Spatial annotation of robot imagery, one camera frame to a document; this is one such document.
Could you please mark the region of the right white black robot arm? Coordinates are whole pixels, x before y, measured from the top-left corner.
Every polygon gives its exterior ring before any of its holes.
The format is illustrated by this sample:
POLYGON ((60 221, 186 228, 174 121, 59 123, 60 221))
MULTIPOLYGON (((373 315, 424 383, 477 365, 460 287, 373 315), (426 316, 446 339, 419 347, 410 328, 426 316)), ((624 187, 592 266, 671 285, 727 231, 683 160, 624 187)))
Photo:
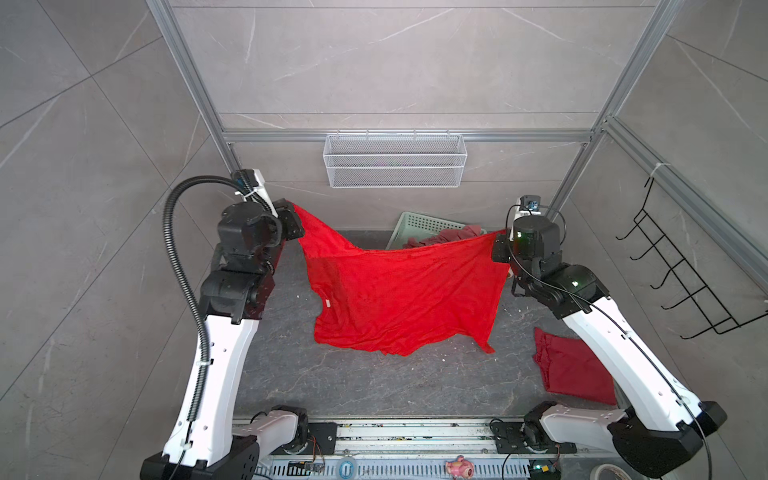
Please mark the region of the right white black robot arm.
POLYGON ((563 261, 556 223, 512 205, 492 258, 509 265, 515 296, 537 300, 586 343, 629 403, 592 410, 543 402, 524 418, 528 438, 610 451, 654 479, 709 448, 708 437, 727 420, 724 409, 700 400, 666 368, 589 268, 563 261))

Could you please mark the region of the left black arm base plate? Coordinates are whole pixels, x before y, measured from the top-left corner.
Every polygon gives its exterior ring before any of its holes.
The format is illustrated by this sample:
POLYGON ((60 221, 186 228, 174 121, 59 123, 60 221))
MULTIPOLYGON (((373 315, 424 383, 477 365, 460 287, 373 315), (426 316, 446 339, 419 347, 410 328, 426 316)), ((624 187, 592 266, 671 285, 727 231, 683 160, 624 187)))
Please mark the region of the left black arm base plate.
POLYGON ((334 422, 310 422, 306 433, 287 447, 280 447, 275 454, 284 455, 333 455, 336 449, 339 425, 334 422))

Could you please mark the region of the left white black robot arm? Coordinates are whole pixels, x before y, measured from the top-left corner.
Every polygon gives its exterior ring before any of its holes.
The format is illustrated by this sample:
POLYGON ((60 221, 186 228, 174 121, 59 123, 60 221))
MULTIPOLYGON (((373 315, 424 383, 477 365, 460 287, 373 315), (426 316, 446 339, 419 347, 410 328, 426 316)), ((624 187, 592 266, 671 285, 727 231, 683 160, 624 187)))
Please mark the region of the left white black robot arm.
POLYGON ((234 427, 234 406, 251 342, 286 242, 304 230, 292 203, 264 208, 240 202, 227 207, 218 225, 220 242, 203 281, 198 311, 207 336, 202 390, 192 371, 182 409, 163 450, 142 463, 142 479, 250 479, 259 462, 277 450, 295 454, 309 441, 303 408, 275 406, 243 427, 234 427))

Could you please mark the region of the bright red t shirt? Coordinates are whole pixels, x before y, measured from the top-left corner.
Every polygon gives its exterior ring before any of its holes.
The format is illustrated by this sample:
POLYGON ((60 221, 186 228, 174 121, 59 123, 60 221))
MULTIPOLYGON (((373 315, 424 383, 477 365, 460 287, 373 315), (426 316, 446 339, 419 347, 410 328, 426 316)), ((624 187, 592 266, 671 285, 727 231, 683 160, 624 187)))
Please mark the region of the bright red t shirt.
POLYGON ((356 247, 298 208, 311 290, 322 302, 314 339, 336 348, 408 356, 456 335, 486 354, 509 267, 494 234, 401 250, 356 247))

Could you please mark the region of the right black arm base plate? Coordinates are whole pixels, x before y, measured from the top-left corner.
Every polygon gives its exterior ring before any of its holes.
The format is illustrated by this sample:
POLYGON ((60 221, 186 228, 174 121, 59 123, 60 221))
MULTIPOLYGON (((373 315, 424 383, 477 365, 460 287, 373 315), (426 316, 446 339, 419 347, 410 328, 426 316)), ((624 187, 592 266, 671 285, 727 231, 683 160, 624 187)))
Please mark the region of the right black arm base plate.
POLYGON ((575 454, 574 443, 551 440, 533 422, 491 419, 488 427, 499 454, 575 454))

